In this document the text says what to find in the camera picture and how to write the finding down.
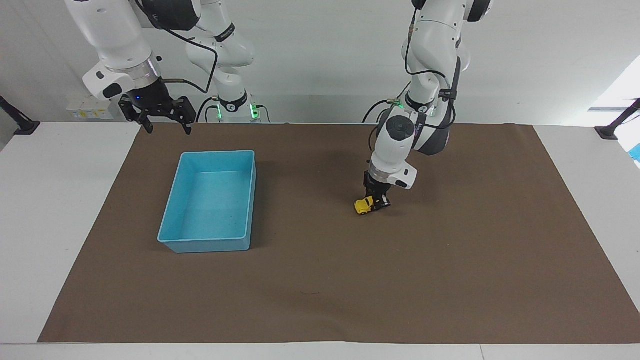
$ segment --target plastic container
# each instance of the plastic container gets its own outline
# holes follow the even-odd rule
[[[177,253],[248,250],[255,175],[253,151],[182,154],[158,241]]]
[[[629,151],[629,155],[631,155],[634,160],[640,161],[640,143]]]

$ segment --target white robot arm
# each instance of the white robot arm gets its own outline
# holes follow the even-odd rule
[[[193,41],[215,49],[219,56],[219,68],[213,74],[220,102],[218,118],[222,122],[253,121],[259,117],[259,113],[253,105],[251,94],[244,87],[242,77],[235,69],[253,63],[253,44],[236,31],[223,0],[202,0],[202,18],[196,27],[208,34],[196,37]],[[211,71],[214,63],[212,52],[188,44],[187,56],[206,73]]]
[[[65,0],[65,3],[100,58],[100,62],[83,77],[85,85],[98,99],[122,96],[119,105],[127,120],[141,124],[148,133],[153,131],[148,117],[160,116],[182,124],[190,134],[196,112],[187,97],[177,100],[170,97],[166,83],[185,81],[162,79],[157,64],[159,58],[153,56],[143,38],[141,23],[169,32],[190,30],[195,26],[207,31],[210,38],[203,37],[195,43],[213,51],[188,44],[188,54],[196,53],[190,59],[209,73],[218,66],[238,67],[253,61],[252,45],[235,34],[235,27],[221,0],[203,0],[202,3],[200,0]],[[193,48],[207,54],[193,51]],[[237,104],[234,101],[246,93],[237,72],[230,69],[214,75],[221,91],[220,102],[229,99]],[[250,98],[246,107],[238,106],[236,113],[247,117],[246,111],[242,111],[245,108],[254,110]]]
[[[378,125],[375,151],[364,175],[366,198],[355,203],[361,215],[389,206],[387,192],[393,185],[412,188],[418,174],[406,162],[412,149],[431,156],[446,147],[456,117],[460,72],[468,66],[460,50],[462,25],[480,21],[492,0],[413,0],[413,5],[420,15],[414,16],[403,46],[412,82]]]

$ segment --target power outlet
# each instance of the power outlet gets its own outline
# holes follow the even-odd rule
[[[67,112],[77,120],[113,120],[118,113],[117,104],[97,99],[71,100]]]

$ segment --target brown paper sheet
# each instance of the brown paper sheet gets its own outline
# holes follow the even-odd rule
[[[366,217],[370,127],[138,134],[41,342],[640,343],[640,315],[534,129],[455,126]],[[156,241],[180,154],[253,149],[248,252]]]

